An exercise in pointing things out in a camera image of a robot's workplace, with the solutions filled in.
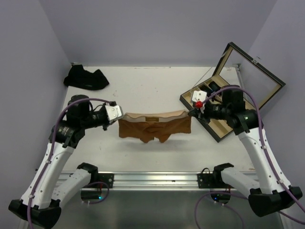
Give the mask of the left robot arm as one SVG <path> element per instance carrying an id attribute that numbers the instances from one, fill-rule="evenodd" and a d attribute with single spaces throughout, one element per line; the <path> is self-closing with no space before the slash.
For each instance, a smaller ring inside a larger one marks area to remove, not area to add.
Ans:
<path id="1" fill-rule="evenodd" d="M 56 185 L 85 131 L 100 126 L 106 131 L 124 116 L 115 101 L 100 99 L 101 105 L 96 108 L 92 106 L 93 101 L 86 95 L 71 98 L 52 128 L 45 156 L 34 179 L 25 193 L 9 204 L 9 210 L 26 220 L 31 229 L 35 225 L 53 228 L 63 207 L 83 187 L 110 189 L 106 181 L 100 180 L 98 168 L 88 163 L 81 163 L 61 185 Z"/>

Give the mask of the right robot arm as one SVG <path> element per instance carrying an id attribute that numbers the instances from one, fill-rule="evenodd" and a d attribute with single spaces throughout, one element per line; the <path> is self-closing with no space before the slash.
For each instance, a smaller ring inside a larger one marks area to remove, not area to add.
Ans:
<path id="1" fill-rule="evenodd" d="M 226 121 L 245 147 L 258 177 L 255 181 L 226 163 L 214 168 L 214 185 L 233 186 L 248 199 L 252 211 L 259 217 L 293 204 L 304 210 L 299 201 L 303 196 L 300 187 L 292 186 L 282 172 L 268 143 L 259 108 L 253 103 L 254 109 L 246 109 L 245 94 L 252 97 L 239 86 L 224 86 L 210 96 L 205 91 L 192 92 L 194 108 L 188 115 L 206 123 L 212 119 Z"/>

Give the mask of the brown underwear cream waistband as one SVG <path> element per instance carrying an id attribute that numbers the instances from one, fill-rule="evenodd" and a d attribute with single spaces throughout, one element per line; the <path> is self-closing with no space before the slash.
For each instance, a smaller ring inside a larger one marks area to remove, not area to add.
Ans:
<path id="1" fill-rule="evenodd" d="M 157 138 L 164 143 L 171 135 L 190 134 L 191 122 L 186 110 L 159 114 L 126 113 L 119 120 L 119 137 L 137 138 L 143 143 Z"/>

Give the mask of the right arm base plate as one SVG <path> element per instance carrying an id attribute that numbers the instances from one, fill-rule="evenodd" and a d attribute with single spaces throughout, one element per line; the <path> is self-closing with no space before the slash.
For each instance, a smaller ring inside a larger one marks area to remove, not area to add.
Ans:
<path id="1" fill-rule="evenodd" d="M 199 189 L 223 188 L 224 185 L 217 183 L 212 173 L 198 173 L 197 184 Z"/>

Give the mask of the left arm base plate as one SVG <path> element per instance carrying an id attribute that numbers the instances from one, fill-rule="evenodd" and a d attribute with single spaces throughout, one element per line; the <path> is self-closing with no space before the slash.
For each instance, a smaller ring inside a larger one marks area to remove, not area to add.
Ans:
<path id="1" fill-rule="evenodd" d="M 114 174 L 113 173 L 98 173 L 96 181 L 103 182 L 108 185 L 109 188 L 113 187 Z"/>

